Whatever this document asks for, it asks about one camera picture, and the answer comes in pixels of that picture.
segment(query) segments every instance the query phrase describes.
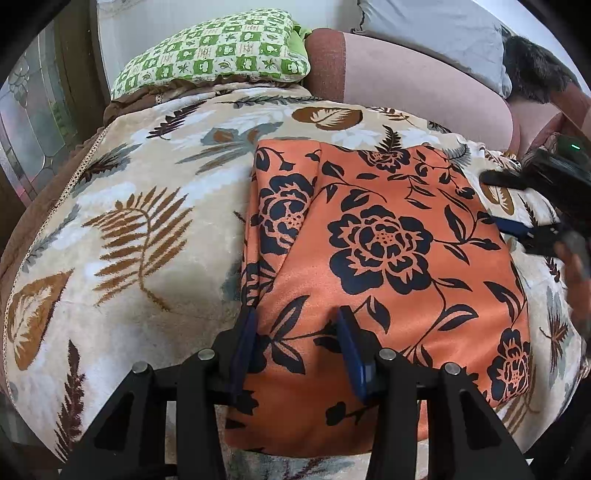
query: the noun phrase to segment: floral blanket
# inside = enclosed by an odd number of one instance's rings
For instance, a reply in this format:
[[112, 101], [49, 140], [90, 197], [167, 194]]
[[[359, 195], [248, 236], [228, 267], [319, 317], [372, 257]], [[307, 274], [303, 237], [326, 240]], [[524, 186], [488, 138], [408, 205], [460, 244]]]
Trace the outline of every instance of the floral blanket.
[[[207, 97], [115, 120], [22, 262], [4, 319], [5, 375], [20, 415], [64, 460], [135, 361], [177, 364], [233, 324], [253, 153], [263, 138], [383, 154], [393, 138], [396, 148], [429, 144], [462, 169], [492, 215], [528, 225], [554, 219], [536, 192], [481, 186], [482, 170], [517, 166], [434, 122], [319, 100], [299, 86]], [[568, 317], [560, 263], [525, 255], [514, 239], [505, 240], [527, 297], [530, 387], [496, 410], [526, 450], [566, 408], [587, 365]], [[514, 308], [511, 299], [503, 301]], [[251, 394], [242, 409], [257, 406]], [[420, 478], [426, 440], [418, 451]], [[225, 458], [230, 476], [253, 478], [361, 478], [368, 461], [368, 455], [295, 460], [228, 448]]]

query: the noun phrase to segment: orange floral pillow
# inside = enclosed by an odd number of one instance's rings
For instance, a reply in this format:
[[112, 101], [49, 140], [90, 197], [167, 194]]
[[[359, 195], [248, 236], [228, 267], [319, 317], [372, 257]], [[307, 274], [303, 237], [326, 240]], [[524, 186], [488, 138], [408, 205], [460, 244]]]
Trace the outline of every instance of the orange floral pillow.
[[499, 231], [461, 168], [398, 140], [387, 153], [259, 142], [241, 290], [258, 333], [229, 445], [371, 449], [376, 408], [353, 395], [331, 323], [341, 305], [410, 361], [462, 366], [491, 406], [526, 392], [527, 302]]

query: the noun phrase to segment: brown sofa cover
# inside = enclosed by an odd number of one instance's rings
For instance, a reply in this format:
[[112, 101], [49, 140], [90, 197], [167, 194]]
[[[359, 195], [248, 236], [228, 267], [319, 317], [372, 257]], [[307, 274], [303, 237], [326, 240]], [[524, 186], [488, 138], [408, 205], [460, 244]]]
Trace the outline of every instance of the brown sofa cover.
[[437, 122], [492, 150], [517, 153], [519, 126], [506, 102], [477, 80], [425, 54], [329, 28], [306, 39], [304, 86], [335, 102], [390, 107]]

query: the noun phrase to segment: gray leaf pattern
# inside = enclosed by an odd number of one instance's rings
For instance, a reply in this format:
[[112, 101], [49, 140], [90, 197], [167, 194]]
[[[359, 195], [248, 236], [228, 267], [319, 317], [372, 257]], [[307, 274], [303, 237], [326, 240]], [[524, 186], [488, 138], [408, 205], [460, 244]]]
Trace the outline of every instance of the gray leaf pattern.
[[49, 248], [49, 246], [57, 239], [62, 230], [76, 219], [79, 211], [80, 207], [78, 207], [78, 204], [76, 203], [72, 208], [72, 211], [68, 213], [68, 216], [64, 218], [62, 223], [60, 223], [54, 231], [33, 245], [31, 252], [27, 255], [25, 261], [22, 263], [21, 269], [23, 272], [29, 273], [29, 268], [35, 264], [37, 258], [39, 258], [41, 254]]
[[186, 163], [212, 156], [214, 159], [202, 165], [195, 175], [213, 170], [243, 155], [253, 153], [259, 139], [263, 135], [276, 131], [281, 125], [283, 122], [261, 124], [241, 134], [238, 134], [238, 130], [234, 128], [212, 128], [201, 140], [201, 143], [209, 148], [179, 160], [177, 163]]
[[447, 159], [458, 167], [466, 167], [472, 162], [472, 154], [467, 144], [460, 143], [456, 148], [442, 149]]

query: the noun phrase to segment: brown leaf pattern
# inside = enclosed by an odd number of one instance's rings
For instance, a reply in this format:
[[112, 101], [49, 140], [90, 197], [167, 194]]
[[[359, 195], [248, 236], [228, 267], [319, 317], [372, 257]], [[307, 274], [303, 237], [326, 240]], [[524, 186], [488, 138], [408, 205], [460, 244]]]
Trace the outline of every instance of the brown leaf pattern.
[[177, 198], [179, 189], [167, 194], [156, 193], [156, 187], [145, 196], [131, 194], [115, 208], [92, 218], [83, 226], [95, 226], [105, 240], [107, 253], [100, 259], [109, 265], [95, 276], [102, 279], [94, 290], [102, 296], [100, 305], [126, 288], [138, 284], [139, 289], [155, 304], [169, 312], [170, 306], [145, 286], [145, 279], [171, 261], [187, 243], [183, 234], [192, 220], [187, 215], [193, 208], [182, 209], [186, 195]]
[[[525, 211], [527, 212], [527, 215], [530, 217], [530, 222], [531, 222], [531, 226], [540, 226], [540, 224], [538, 223], [538, 219], [535, 217], [535, 212], [534, 209], [530, 206], [529, 203], [527, 203], [524, 198], [520, 195], [519, 199], [521, 200], [521, 203], [523, 203], [523, 206], [525, 207]], [[550, 275], [552, 275], [552, 277], [554, 278], [554, 281], [556, 283], [560, 282], [560, 269], [558, 268], [558, 265], [556, 264], [556, 261], [554, 260], [553, 257], [544, 257], [545, 261], [546, 261], [546, 267], [548, 267], [548, 271], [550, 272]]]
[[302, 123], [315, 124], [320, 130], [336, 131], [354, 127], [363, 120], [361, 110], [307, 106], [297, 109], [291, 117]]
[[81, 418], [84, 410], [84, 389], [82, 384], [86, 378], [85, 374], [78, 372], [80, 366], [80, 354], [72, 340], [68, 342], [68, 364], [70, 372], [66, 377], [64, 387], [66, 393], [61, 404], [61, 411], [57, 414], [57, 456], [65, 462], [68, 459], [74, 445], [82, 435]]
[[37, 356], [56, 303], [73, 270], [41, 278], [25, 285], [8, 309], [8, 340], [20, 370], [26, 370]]
[[484, 196], [493, 204], [500, 205], [503, 211], [507, 215], [513, 215], [515, 213], [515, 205], [509, 189], [506, 187], [493, 187], [491, 185], [485, 185], [480, 183], [480, 188]]

